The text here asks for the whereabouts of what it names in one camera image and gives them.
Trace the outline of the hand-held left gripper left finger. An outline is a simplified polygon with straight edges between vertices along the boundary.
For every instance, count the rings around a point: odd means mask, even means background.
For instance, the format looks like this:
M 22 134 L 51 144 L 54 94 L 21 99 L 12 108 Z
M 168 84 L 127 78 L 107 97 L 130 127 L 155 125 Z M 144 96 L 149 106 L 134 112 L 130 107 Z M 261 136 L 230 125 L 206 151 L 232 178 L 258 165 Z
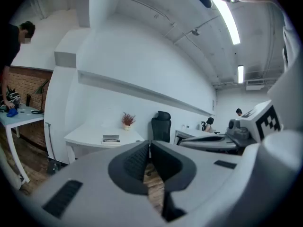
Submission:
M 32 194 L 43 221 L 63 227 L 149 227 L 152 206 L 143 183 L 149 143 L 88 154 Z

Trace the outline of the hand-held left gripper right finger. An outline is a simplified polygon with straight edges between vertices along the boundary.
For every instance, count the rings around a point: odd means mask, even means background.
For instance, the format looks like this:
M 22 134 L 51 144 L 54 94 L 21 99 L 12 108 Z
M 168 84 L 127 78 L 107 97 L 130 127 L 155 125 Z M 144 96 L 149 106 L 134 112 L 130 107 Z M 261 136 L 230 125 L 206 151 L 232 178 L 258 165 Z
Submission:
M 242 156 L 152 141 L 152 162 L 164 182 L 160 217 L 151 223 L 225 223 L 251 176 L 258 144 Z

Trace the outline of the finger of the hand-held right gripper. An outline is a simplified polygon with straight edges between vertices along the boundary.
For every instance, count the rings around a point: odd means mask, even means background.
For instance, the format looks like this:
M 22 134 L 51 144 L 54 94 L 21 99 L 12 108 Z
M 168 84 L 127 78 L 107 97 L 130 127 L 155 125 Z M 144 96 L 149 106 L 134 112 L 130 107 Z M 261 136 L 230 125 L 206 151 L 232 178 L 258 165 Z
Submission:
M 235 153 L 237 145 L 225 134 L 183 139 L 179 146 L 213 153 Z

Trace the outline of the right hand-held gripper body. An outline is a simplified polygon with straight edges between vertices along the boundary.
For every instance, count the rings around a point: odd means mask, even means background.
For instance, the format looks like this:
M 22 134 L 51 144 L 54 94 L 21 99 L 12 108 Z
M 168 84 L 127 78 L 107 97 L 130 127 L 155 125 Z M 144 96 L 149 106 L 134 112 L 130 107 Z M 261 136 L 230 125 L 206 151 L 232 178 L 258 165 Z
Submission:
M 260 143 L 267 135 L 281 131 L 279 118 L 270 100 L 262 102 L 237 119 L 231 119 L 226 135 L 240 148 Z

